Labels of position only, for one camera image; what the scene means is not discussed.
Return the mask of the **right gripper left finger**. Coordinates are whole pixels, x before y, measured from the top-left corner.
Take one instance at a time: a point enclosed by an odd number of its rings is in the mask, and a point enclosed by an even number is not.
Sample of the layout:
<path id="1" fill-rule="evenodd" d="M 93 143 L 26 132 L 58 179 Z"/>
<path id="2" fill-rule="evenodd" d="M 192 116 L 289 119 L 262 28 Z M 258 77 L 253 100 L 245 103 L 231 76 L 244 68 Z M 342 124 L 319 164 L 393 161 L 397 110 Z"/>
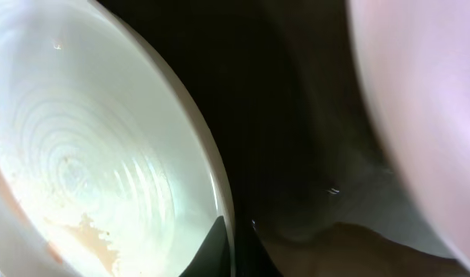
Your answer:
<path id="1" fill-rule="evenodd" d="M 225 221 L 219 216 L 180 277 L 230 277 L 231 256 Z"/>

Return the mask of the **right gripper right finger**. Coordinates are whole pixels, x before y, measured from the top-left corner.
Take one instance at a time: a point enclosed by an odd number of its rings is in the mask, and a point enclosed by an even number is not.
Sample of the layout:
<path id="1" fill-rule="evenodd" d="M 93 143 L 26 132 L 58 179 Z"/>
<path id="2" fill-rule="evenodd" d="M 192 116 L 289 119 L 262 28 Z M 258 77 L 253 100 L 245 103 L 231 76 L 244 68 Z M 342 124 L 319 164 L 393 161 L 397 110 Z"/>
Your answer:
<path id="1" fill-rule="evenodd" d="M 236 223 L 235 267 L 237 277 L 282 277 L 250 221 Z"/>

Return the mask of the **light green plate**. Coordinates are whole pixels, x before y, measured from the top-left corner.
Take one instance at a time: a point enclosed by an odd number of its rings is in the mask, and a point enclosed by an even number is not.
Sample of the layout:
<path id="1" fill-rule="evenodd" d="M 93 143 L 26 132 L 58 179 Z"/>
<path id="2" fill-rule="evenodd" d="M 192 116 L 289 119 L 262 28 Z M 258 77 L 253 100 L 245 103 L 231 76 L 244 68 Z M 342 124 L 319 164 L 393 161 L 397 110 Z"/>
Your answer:
<path id="1" fill-rule="evenodd" d="M 234 209 L 185 86 L 95 1 L 0 1 L 0 276 L 180 276 Z"/>

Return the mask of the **pink white plate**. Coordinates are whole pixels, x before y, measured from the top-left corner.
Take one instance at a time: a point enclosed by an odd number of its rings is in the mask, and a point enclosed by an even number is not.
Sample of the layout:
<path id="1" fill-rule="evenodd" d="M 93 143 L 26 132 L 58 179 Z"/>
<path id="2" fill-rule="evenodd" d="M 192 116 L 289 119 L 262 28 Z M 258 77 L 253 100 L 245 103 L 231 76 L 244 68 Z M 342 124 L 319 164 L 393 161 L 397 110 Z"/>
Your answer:
<path id="1" fill-rule="evenodd" d="M 470 0 L 354 0 L 363 99 L 428 223 L 470 271 Z"/>

